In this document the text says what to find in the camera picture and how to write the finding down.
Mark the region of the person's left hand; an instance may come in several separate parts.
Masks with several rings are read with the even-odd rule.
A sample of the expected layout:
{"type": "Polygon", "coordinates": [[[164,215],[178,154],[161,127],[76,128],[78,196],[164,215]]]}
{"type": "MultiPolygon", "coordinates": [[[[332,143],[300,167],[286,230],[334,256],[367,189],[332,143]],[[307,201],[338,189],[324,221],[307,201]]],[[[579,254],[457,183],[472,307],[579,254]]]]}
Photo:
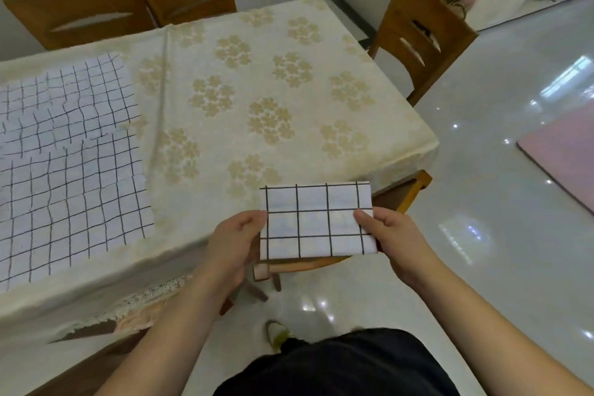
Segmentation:
{"type": "Polygon", "coordinates": [[[258,235],[241,233],[241,212],[222,221],[209,238],[205,269],[218,292],[227,296],[245,278],[250,263],[251,243],[258,235]]]}

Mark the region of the person's right hand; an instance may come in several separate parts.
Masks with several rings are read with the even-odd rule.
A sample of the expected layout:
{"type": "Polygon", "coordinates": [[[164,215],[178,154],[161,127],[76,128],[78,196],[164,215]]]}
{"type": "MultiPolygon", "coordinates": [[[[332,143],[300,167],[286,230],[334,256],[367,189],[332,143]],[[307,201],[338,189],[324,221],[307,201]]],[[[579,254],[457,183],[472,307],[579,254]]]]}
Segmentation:
{"type": "Polygon", "coordinates": [[[397,277],[419,292],[443,265],[412,218],[390,209],[373,207],[374,218],[384,223],[384,238],[376,240],[378,249],[390,261],[397,277]]]}

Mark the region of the person's left forearm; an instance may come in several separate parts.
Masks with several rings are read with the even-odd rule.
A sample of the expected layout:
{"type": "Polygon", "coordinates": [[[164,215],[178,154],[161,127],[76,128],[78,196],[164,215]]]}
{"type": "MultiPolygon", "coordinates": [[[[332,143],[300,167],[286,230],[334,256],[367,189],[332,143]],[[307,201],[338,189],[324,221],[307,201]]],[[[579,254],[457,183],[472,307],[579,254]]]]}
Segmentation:
{"type": "Polygon", "coordinates": [[[225,300],[245,268],[199,266],[94,396],[181,396],[225,300]]]}

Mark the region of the person's right forearm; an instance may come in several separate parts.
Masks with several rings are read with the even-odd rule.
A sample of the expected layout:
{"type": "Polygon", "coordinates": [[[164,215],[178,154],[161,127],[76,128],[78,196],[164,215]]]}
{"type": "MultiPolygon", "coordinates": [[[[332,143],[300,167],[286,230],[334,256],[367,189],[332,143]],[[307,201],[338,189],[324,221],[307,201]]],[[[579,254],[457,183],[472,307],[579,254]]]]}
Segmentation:
{"type": "Polygon", "coordinates": [[[489,396],[594,396],[440,260],[409,280],[489,396]]]}

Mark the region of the person's white shoe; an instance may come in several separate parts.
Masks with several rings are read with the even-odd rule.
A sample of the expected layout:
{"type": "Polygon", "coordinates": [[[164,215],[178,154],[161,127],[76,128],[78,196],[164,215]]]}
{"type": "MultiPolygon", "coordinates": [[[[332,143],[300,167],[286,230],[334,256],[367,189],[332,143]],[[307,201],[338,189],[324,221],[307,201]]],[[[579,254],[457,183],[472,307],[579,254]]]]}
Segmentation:
{"type": "Polygon", "coordinates": [[[278,353],[284,342],[293,335],[281,322],[271,319],[264,325],[265,336],[274,352],[278,353]]]}

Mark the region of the cream floral tablecloth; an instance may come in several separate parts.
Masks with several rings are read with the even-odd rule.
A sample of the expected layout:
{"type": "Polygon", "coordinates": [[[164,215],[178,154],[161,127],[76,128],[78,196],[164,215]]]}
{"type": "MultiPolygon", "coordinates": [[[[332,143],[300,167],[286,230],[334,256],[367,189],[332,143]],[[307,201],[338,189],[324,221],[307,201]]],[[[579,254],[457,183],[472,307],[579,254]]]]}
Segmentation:
{"type": "Polygon", "coordinates": [[[323,0],[0,62],[0,88],[111,52],[134,85],[153,234],[0,294],[0,355],[148,302],[190,272],[221,220],[258,208],[266,184],[369,180],[378,191],[439,146],[323,0]]]}

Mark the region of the person's black shorts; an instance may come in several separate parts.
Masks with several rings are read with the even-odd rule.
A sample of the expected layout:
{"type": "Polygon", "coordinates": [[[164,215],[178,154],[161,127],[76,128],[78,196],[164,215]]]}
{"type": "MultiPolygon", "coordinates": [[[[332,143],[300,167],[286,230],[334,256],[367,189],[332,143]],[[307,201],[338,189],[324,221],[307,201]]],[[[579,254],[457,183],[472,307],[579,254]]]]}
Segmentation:
{"type": "Polygon", "coordinates": [[[371,328],[317,342],[288,338],[223,382],[213,396],[460,396],[424,344],[371,328]]]}

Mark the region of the large white grid cloth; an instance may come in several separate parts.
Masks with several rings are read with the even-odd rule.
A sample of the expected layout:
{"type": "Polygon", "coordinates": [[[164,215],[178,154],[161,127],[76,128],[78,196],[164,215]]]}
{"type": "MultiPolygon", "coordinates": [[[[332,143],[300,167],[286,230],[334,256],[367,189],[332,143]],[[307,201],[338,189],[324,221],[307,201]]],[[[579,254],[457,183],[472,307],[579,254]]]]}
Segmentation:
{"type": "Polygon", "coordinates": [[[0,158],[0,295],[153,233],[134,133],[0,158]]]}

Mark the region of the pink floor mat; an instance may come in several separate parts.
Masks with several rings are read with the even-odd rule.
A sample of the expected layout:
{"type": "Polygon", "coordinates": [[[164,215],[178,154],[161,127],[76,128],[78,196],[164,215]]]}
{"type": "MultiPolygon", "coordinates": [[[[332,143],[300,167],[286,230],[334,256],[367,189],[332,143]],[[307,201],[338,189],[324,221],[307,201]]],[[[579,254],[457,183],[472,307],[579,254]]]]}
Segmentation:
{"type": "Polygon", "coordinates": [[[594,100],[524,135],[517,146],[594,215],[594,100]]]}

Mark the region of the small white grid cloth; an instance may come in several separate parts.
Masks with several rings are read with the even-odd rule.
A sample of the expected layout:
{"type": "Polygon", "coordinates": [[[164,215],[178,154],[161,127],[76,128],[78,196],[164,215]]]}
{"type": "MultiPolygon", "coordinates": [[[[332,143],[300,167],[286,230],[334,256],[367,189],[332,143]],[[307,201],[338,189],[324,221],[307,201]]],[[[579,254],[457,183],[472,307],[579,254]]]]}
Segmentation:
{"type": "Polygon", "coordinates": [[[0,84],[0,158],[28,158],[105,136],[139,114],[119,53],[0,84]]]}

